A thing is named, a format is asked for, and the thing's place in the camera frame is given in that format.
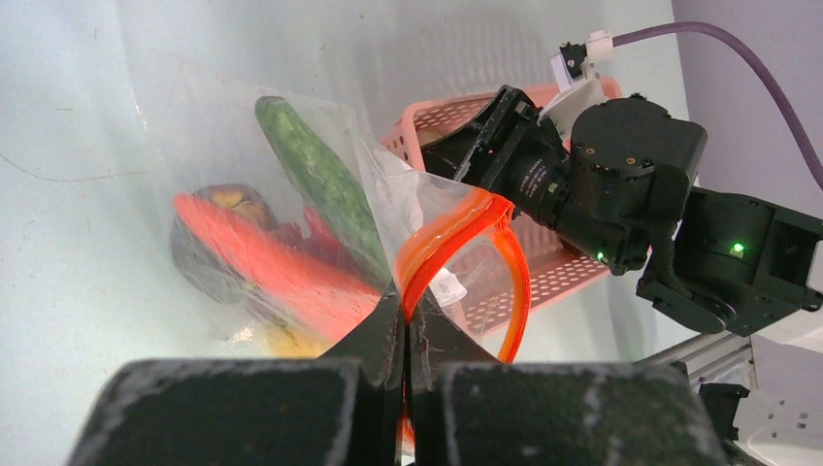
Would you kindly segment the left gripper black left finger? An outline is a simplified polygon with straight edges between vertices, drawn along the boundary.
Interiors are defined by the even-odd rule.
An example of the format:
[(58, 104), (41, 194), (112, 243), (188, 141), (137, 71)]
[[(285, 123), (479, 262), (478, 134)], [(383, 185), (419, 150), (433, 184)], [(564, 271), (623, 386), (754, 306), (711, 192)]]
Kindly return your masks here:
[(95, 401), (72, 465), (398, 465), (405, 321), (390, 285), (314, 359), (143, 359)]

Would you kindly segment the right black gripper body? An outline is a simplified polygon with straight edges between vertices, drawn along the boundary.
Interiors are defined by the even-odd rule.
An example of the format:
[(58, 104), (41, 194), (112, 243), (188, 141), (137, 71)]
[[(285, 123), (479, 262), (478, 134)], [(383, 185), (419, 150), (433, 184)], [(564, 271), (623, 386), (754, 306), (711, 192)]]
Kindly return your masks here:
[(429, 173), (505, 197), (617, 276), (670, 276), (707, 139), (699, 124), (631, 96), (585, 109), (564, 143), (523, 90), (505, 85), (421, 153)]

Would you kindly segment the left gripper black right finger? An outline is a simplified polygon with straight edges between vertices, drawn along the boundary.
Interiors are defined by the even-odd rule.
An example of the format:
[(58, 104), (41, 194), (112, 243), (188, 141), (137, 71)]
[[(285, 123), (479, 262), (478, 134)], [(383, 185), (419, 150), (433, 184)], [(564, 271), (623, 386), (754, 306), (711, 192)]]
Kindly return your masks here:
[(419, 465), (723, 465), (700, 397), (663, 364), (496, 360), (441, 310), (407, 332)]

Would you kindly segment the yellow mango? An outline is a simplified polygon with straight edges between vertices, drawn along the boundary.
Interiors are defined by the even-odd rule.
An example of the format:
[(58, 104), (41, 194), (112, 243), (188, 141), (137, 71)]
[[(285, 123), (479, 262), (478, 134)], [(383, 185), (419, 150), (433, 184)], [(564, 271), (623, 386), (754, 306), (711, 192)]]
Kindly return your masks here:
[(312, 332), (283, 324), (267, 325), (262, 336), (268, 351), (279, 358), (317, 358), (332, 347)]

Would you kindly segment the orange carrot green top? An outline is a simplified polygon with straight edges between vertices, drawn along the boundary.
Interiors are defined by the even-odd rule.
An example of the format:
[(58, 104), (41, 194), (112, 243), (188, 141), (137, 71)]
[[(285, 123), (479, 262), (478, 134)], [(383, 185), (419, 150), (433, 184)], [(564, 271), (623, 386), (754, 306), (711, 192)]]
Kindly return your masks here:
[(356, 276), (287, 246), (205, 199), (178, 194), (173, 206), (210, 252), (318, 336), (341, 340), (379, 301), (381, 293)]

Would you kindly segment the pink plastic basket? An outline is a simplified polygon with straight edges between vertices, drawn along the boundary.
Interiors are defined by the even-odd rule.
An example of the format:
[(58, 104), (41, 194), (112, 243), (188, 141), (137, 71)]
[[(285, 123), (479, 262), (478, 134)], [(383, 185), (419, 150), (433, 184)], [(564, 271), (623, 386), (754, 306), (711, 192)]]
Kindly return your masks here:
[[(450, 134), (475, 117), (494, 95), (487, 92), (413, 103), (381, 143), (412, 168), (451, 178), (459, 158), (423, 153), (416, 130), (435, 126)], [(511, 228), (530, 268), (533, 312), (609, 273), (605, 266), (563, 245), (554, 232), (526, 215), (514, 219)], [(491, 245), (481, 243), (460, 253), (447, 269), (453, 275), (438, 280), (436, 296), (455, 296), (459, 284), (468, 288), (467, 296), (443, 306), (447, 316), (473, 337), (508, 325), (513, 304), (511, 280), (506, 264)]]

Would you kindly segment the red chili pepper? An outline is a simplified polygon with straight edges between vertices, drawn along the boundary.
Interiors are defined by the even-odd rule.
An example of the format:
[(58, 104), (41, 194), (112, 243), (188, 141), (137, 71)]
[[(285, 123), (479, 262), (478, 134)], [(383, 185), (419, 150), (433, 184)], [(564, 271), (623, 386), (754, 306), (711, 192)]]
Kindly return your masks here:
[(274, 236), (291, 248), (340, 270), (352, 272), (357, 269), (347, 249), (317, 210), (305, 207), (303, 220), (308, 227), (307, 236), (295, 222), (280, 223), (274, 229)]

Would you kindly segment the clear zip bag orange zipper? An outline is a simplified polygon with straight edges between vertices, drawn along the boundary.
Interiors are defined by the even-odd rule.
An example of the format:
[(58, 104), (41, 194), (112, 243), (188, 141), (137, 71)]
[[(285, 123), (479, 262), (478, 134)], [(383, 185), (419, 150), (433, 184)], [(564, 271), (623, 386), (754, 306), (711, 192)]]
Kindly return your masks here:
[[(158, 164), (154, 202), (161, 219), (161, 255), (170, 277), (168, 288), (202, 315), (213, 338), (271, 354), (262, 336), (267, 325), (289, 325), (315, 334), (288, 318), (275, 299), (248, 279), (255, 289), (244, 304), (215, 302), (178, 272), (169, 249), (171, 227), (179, 217), (174, 197), (193, 195), (212, 184), (252, 186), (279, 224), (295, 222), (308, 235), (303, 209), (311, 205), (290, 183), (254, 114), (258, 98), (280, 96), (362, 185), (391, 272), (391, 281), (383, 289), (370, 286), (382, 294), (396, 285), (407, 317), (414, 316), (425, 295), (433, 296), (443, 309), (468, 295), (468, 288), (461, 284), (453, 297), (435, 295), (438, 280), (453, 275), (447, 265), (481, 243), (491, 245), (506, 264), (513, 290), (510, 320), (493, 352), (505, 362), (515, 359), (532, 297), (526, 257), (511, 228), (509, 201), (413, 169), (385, 149), (354, 111), (341, 103), (233, 79), (157, 50), (133, 57), (129, 72), (146, 143)], [(341, 271), (366, 283), (358, 268)]]

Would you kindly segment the green cucumber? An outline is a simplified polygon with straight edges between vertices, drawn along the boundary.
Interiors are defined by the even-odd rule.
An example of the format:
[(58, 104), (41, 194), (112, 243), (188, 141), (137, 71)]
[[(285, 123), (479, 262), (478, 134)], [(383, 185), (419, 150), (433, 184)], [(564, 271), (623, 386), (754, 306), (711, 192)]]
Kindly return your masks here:
[(363, 280), (383, 289), (391, 272), (361, 183), (285, 98), (258, 98), (254, 114), (292, 186), (341, 240)]

